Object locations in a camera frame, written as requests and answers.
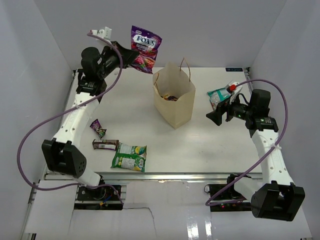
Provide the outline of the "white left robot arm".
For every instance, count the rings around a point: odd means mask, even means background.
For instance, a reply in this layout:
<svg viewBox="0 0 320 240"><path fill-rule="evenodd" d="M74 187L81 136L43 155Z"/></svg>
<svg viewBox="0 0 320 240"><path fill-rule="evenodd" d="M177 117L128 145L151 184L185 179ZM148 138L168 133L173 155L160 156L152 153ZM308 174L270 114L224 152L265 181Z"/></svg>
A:
<svg viewBox="0 0 320 240"><path fill-rule="evenodd" d="M47 167L54 173L67 175L89 186L88 193L99 200L105 196L106 187L100 184L101 176L87 167L87 159L80 152L81 136L89 119L102 100L107 88L105 78L119 67L126 68L139 55L116 41L102 51L87 47L81 52L81 68L75 75L78 86L73 102L75 110L68 113L58 132L41 146Z"/></svg>

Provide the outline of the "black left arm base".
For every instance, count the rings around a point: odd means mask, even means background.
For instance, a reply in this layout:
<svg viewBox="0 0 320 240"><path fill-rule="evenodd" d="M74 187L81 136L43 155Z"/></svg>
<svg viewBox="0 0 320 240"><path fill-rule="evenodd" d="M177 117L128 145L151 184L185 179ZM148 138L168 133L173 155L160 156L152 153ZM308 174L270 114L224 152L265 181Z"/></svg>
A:
<svg viewBox="0 0 320 240"><path fill-rule="evenodd" d="M77 190L74 209L75 210L99 210L99 211L121 211L123 205L117 195L122 195L122 186L113 185L99 189L88 189L80 187Z"/></svg>

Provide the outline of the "teal snack packet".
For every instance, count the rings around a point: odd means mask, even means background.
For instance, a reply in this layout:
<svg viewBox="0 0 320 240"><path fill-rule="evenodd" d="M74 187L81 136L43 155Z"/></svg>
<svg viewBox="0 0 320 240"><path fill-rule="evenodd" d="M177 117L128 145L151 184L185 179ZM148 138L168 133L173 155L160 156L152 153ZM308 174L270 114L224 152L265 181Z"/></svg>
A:
<svg viewBox="0 0 320 240"><path fill-rule="evenodd" d="M231 96L226 88L219 88L216 90L208 91L207 95L209 96L209 102L214 111L216 110L220 102L223 102Z"/></svg>

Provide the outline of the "purple nut snack bag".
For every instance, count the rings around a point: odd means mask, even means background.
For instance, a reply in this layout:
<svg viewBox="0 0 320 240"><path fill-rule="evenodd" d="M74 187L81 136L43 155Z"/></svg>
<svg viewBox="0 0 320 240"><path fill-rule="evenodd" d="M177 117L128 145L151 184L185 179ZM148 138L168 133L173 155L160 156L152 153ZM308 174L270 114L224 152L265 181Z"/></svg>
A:
<svg viewBox="0 0 320 240"><path fill-rule="evenodd" d="M176 102L178 99L175 97L175 96L173 96L173 95L170 95L169 96L169 99L166 99L167 101L173 101L173 102Z"/></svg>

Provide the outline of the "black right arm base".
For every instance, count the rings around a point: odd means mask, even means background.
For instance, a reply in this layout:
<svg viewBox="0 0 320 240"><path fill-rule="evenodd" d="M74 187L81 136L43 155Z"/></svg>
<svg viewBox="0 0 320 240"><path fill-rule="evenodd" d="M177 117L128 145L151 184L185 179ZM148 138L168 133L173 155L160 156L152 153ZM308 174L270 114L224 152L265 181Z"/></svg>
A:
<svg viewBox="0 0 320 240"><path fill-rule="evenodd" d="M207 184L204 186L203 190L206 194L213 196L226 184ZM234 203L221 203L220 205L215 205L210 207L210 211L212 213L224 213L224 212L250 212L251 204L247 200L241 200L243 198L242 195L233 191L231 188L225 190L220 195L218 195L214 201L216 202L226 202L237 200Z"/></svg>

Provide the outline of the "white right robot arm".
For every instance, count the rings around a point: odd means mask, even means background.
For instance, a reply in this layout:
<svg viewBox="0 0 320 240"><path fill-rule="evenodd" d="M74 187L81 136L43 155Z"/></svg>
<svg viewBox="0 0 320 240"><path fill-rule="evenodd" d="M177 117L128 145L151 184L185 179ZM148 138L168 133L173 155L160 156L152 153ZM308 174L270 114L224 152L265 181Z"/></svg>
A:
<svg viewBox="0 0 320 240"><path fill-rule="evenodd" d="M262 172L262 183L253 180L248 172L232 173L227 178L227 185L214 193L206 205L218 205L213 200L226 192L234 202L249 201L255 218L291 222L305 199L305 191L295 185L286 168L279 145L279 128L276 120L269 116L270 100L269 91L255 89L250 101L243 104L236 93L206 114L217 126L222 124L223 114L228 122L233 118L245 121L259 157L256 165Z"/></svg>

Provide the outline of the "red purple candy bag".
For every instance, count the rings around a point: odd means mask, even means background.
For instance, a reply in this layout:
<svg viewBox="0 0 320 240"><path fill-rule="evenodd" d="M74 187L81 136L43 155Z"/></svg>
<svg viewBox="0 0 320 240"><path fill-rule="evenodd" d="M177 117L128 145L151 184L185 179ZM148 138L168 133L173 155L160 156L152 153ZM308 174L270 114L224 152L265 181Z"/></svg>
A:
<svg viewBox="0 0 320 240"><path fill-rule="evenodd" d="M133 25L131 27L131 49L139 54L131 66L140 72L152 74L162 40L159 35Z"/></svg>

